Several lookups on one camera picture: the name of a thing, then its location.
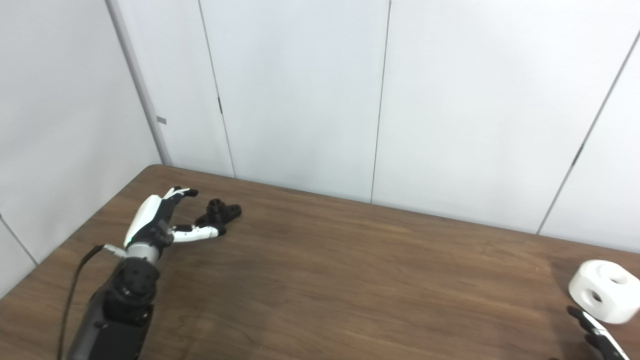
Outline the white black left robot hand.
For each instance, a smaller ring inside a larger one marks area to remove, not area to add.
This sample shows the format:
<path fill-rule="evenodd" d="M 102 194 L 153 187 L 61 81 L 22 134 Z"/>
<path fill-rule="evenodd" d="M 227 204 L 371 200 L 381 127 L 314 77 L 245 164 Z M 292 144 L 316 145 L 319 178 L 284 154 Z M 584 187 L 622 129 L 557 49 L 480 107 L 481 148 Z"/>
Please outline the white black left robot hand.
<path fill-rule="evenodd" d="M 221 237 L 226 230 L 219 225 L 171 225 L 177 205 L 183 198 L 194 198 L 199 191 L 189 187 L 172 187 L 164 195 L 151 194 L 137 210 L 128 231 L 124 249 L 137 243 L 159 251 L 173 243 L 190 243 Z"/>

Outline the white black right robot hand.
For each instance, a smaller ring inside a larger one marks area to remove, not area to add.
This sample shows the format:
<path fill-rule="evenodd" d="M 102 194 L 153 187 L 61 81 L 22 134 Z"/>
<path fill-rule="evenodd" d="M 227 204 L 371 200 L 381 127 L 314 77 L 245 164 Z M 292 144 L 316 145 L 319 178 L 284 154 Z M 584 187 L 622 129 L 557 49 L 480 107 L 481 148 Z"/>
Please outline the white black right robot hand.
<path fill-rule="evenodd" d="M 610 331 L 592 315 L 571 305 L 566 307 L 566 311 L 585 330 L 585 341 L 599 352 L 602 360 L 630 360 Z"/>

